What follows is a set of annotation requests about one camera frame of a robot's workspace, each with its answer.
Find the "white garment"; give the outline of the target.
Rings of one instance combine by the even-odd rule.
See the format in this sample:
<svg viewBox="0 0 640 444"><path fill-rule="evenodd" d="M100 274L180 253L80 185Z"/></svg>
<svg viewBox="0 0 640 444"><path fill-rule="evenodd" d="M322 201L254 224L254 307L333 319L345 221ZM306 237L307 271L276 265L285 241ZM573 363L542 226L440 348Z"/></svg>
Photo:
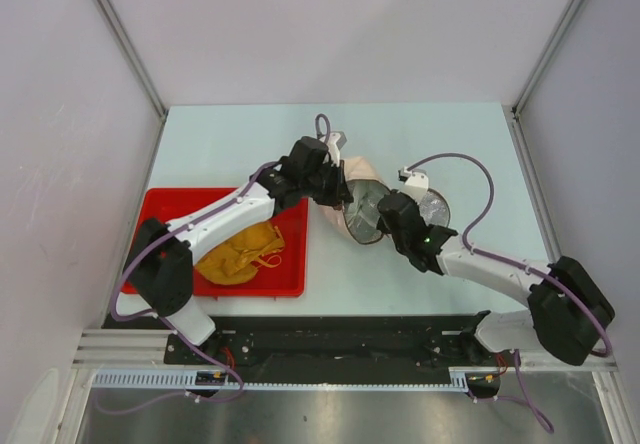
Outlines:
<svg viewBox="0 0 640 444"><path fill-rule="evenodd" d="M348 232L361 245L378 242L383 235L378 229L380 214L377 205L389 189L383 183L370 179L348 181L347 187L353 198L343 210Z"/></svg>

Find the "beige mesh laundry bag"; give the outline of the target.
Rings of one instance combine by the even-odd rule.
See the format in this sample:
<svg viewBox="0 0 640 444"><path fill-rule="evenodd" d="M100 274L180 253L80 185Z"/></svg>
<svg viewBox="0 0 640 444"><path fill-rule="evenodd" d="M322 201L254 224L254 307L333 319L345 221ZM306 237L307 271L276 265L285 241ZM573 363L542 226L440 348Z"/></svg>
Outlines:
<svg viewBox="0 0 640 444"><path fill-rule="evenodd" d="M346 159L344 172L353 201L339 208L321 206L320 210L327 221L347 238L359 245L375 244L383 239L383 233L377 228L380 219L377 205L391 189L364 157ZM427 174L420 169L409 171L402 168L400 177L400 190L416 200L423 220L427 224L447 226L450 222L449 204L431 187Z"/></svg>

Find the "brown bra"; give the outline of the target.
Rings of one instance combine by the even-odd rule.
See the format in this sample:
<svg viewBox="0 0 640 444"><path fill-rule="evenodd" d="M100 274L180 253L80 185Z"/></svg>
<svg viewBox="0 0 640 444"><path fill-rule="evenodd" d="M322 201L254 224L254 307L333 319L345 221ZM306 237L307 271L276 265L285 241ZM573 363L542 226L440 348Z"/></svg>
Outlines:
<svg viewBox="0 0 640 444"><path fill-rule="evenodd" d="M219 244L195 265L208 282L237 286L253 280L262 268L282 263L285 241L270 221L250 226Z"/></svg>

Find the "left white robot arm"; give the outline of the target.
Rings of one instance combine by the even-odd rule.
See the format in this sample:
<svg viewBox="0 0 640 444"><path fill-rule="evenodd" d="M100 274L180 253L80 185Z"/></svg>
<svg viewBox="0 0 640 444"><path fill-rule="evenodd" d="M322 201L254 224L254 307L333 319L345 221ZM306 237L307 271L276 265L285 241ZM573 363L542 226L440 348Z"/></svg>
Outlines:
<svg viewBox="0 0 640 444"><path fill-rule="evenodd" d="M167 223L145 220L118 284L132 285L148 312L186 342L187 353L197 362L214 361L221 340L193 295L194 265L227 239L305 198L330 207L352 202L340 157L345 142L342 132L304 136L288 155L260 166L246 184L214 203Z"/></svg>

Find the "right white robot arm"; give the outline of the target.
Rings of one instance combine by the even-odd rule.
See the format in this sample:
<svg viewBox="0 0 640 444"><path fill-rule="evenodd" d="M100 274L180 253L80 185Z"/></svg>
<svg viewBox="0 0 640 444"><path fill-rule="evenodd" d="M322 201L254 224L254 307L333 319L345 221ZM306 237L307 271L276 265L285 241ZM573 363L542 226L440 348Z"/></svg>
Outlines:
<svg viewBox="0 0 640 444"><path fill-rule="evenodd" d="M516 261L475 248L455 230L426 223L415 200L397 190L377 205L379 229L420 272L475 282L525 306L523 312L485 312L461 340L463 357L484 365L509 349L543 349L572 366L596 354L615 311L584 266Z"/></svg>

